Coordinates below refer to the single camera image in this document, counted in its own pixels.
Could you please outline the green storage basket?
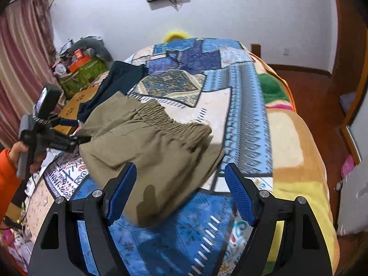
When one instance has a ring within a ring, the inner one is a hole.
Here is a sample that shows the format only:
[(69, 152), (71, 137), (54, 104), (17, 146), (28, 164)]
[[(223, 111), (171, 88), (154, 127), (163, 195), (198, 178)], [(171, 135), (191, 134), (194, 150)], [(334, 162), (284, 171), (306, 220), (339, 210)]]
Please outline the green storage basket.
[(105, 63), (98, 58), (92, 58), (73, 73), (60, 77), (59, 84), (66, 99), (70, 100), (76, 93), (87, 89), (100, 74), (107, 71)]

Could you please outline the orange box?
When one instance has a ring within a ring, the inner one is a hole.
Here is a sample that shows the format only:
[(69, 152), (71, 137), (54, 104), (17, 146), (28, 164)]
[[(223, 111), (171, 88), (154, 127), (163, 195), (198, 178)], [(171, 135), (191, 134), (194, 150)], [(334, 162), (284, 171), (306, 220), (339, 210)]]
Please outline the orange box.
[(71, 73), (74, 73), (76, 70), (78, 70), (79, 68), (81, 68), (84, 64), (88, 63), (88, 61), (90, 61), (90, 57), (89, 56), (84, 56), (80, 59), (77, 59), (75, 62), (73, 62), (70, 67), (69, 70)]

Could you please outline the wooden lap desk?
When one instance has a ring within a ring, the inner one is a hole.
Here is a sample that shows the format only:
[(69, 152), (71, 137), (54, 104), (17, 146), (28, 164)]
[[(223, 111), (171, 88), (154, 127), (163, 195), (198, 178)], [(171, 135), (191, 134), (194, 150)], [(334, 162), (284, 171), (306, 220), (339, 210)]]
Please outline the wooden lap desk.
[[(66, 120), (77, 120), (79, 105), (88, 102), (95, 95), (97, 90), (98, 87), (90, 87), (76, 93), (72, 97), (72, 99), (66, 103), (66, 106), (60, 111), (59, 117)], [(65, 135), (70, 135), (77, 129), (78, 126), (78, 122), (76, 123), (76, 126), (57, 125), (54, 127), (54, 130)]]

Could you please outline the yellow foam tube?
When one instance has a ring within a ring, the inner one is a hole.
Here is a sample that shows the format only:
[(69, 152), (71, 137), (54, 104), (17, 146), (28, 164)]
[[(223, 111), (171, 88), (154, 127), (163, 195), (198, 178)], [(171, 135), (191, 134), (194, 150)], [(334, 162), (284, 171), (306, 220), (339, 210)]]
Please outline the yellow foam tube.
[(183, 31), (170, 31), (168, 32), (164, 39), (163, 39), (163, 43), (169, 43), (169, 42), (173, 42), (176, 40), (185, 40), (185, 39), (190, 39), (191, 36)]

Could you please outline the dark navy folded garment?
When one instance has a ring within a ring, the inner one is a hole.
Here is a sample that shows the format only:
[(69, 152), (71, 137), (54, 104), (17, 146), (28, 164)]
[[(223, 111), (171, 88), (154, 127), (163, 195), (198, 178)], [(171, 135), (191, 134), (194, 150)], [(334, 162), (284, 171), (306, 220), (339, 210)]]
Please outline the dark navy folded garment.
[(134, 66), (126, 62), (115, 61), (95, 95), (89, 101), (79, 105), (77, 119), (85, 123), (97, 106), (105, 102), (116, 92), (127, 95), (129, 90), (146, 76), (148, 76), (148, 68), (143, 64)]

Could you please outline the blue patchwork bedspread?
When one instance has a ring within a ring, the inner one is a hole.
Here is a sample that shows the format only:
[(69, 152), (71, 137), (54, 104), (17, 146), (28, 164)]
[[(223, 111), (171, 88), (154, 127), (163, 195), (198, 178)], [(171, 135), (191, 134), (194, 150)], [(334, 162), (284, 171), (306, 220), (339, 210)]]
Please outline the blue patchwork bedspread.
[(216, 275), (235, 225), (230, 170), (273, 187), (270, 128), (238, 41), (138, 51), (139, 81), (97, 97), (72, 153), (46, 168), (51, 198), (29, 275)]

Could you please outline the striped pink curtain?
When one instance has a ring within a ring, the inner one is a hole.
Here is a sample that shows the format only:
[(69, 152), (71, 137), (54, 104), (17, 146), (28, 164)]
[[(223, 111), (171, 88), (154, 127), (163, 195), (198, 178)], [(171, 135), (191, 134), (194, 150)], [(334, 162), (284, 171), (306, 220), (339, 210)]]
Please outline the striped pink curtain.
[(32, 110), (46, 83), (56, 50), (49, 0), (17, 0), (1, 14), (1, 145), (18, 139), (20, 119)]

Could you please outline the olive green pants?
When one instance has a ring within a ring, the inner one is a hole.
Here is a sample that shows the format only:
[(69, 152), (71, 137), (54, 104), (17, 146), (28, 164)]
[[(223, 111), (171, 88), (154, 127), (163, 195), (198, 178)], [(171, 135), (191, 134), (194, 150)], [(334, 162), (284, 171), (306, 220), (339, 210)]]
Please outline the olive green pants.
[(156, 100), (146, 103), (117, 92), (97, 106), (77, 136), (90, 136), (79, 153), (104, 187), (132, 162), (137, 180), (124, 215), (139, 227), (167, 218), (215, 172), (224, 157), (211, 128), (179, 123)]

